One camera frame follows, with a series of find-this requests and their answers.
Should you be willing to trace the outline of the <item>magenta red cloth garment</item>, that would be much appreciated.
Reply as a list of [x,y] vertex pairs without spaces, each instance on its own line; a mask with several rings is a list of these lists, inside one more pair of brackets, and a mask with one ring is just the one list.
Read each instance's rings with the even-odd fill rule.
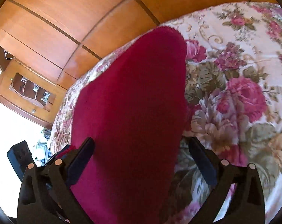
[[186,43],[170,27],[137,39],[85,86],[71,147],[95,152],[71,190],[94,223],[158,223],[186,119]]

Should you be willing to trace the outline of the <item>dark blue chair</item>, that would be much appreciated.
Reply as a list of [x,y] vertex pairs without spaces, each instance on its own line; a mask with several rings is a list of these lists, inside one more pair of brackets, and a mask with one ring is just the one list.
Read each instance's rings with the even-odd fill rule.
[[24,172],[30,163],[34,163],[27,142],[22,141],[13,145],[7,152],[7,157],[19,180],[22,181]]

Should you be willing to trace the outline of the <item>floral bedspread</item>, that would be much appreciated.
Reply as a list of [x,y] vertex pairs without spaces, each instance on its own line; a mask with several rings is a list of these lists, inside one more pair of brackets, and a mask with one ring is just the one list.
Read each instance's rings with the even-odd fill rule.
[[256,165],[269,223],[282,207],[282,8],[226,3],[166,25],[187,44],[184,135]]

